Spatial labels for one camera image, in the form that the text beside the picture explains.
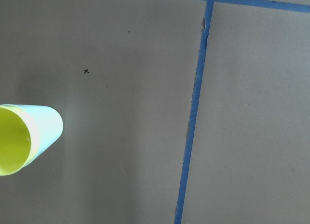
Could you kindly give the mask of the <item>light green plastic cup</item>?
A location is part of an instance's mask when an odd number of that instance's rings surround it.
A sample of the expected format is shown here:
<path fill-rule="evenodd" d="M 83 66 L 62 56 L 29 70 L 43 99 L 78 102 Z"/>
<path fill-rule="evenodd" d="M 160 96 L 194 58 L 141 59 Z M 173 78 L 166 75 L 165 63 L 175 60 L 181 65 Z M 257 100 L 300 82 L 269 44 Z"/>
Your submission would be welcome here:
<path fill-rule="evenodd" d="M 3 105 L 18 107 L 31 117 L 31 150 L 33 156 L 25 166 L 34 161 L 61 136 L 63 120 L 55 109 L 42 105 Z"/>

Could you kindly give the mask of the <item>yellow plastic cup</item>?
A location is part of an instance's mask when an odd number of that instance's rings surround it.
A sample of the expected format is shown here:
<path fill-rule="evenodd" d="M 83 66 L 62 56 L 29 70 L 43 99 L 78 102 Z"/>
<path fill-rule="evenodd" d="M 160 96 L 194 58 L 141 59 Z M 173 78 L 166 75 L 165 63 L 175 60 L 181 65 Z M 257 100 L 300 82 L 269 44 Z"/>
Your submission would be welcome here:
<path fill-rule="evenodd" d="M 14 106 L 0 107 L 0 174 L 11 175 L 22 169 L 33 156 L 31 117 Z"/>

